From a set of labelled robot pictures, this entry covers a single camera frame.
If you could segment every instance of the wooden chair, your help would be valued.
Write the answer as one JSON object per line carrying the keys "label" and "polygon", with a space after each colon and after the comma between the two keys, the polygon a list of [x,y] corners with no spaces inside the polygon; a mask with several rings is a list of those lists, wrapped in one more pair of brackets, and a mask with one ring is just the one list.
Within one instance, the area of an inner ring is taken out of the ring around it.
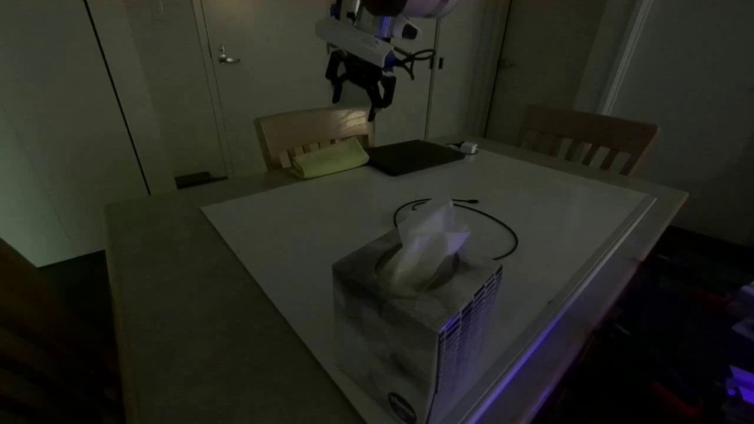
{"label": "wooden chair", "polygon": [[371,145],[368,108],[315,108],[256,119],[265,169],[289,167],[293,156],[359,136]]}
{"label": "wooden chair", "polygon": [[529,105],[515,145],[631,175],[655,135],[648,123]]}
{"label": "wooden chair", "polygon": [[118,361],[0,237],[0,421],[123,421]]}

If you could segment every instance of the cardboard box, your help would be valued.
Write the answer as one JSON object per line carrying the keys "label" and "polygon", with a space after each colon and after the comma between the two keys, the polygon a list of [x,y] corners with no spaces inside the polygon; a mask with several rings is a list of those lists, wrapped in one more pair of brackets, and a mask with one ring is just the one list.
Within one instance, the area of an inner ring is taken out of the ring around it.
{"label": "cardboard box", "polygon": [[386,234],[331,265],[340,367],[396,421],[441,421],[468,387],[501,265],[456,255],[428,293],[397,296],[380,285],[397,247]]}

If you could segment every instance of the black cord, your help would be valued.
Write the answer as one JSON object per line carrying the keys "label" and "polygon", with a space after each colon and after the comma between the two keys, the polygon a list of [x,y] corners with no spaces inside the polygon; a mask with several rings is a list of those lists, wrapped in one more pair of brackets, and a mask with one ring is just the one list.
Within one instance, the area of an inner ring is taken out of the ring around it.
{"label": "black cord", "polygon": [[[422,208],[422,205],[428,203],[428,201],[430,201],[430,197],[415,197],[415,201],[407,201],[407,203],[397,205],[397,208],[393,209],[393,229],[397,229],[397,215],[400,215],[404,208],[416,209],[416,208]],[[505,230],[512,235],[512,247],[508,247],[507,252],[493,256],[495,261],[501,261],[501,258],[512,256],[512,255],[518,249],[518,234],[515,234],[508,224],[505,224],[501,218],[498,218],[498,216],[493,216],[493,215],[487,215],[487,211],[482,211],[482,209],[470,208],[470,205],[478,205],[478,197],[453,197],[453,205],[460,208],[460,209],[468,209],[468,211],[473,211],[473,215],[481,215],[481,216],[495,222],[499,229],[505,229]]]}
{"label": "black cord", "polygon": [[404,52],[400,46],[396,46],[397,53],[402,53],[402,59],[396,59],[396,68],[402,68],[412,81],[415,81],[415,64],[416,62],[433,62],[436,49],[416,49],[416,52]]}

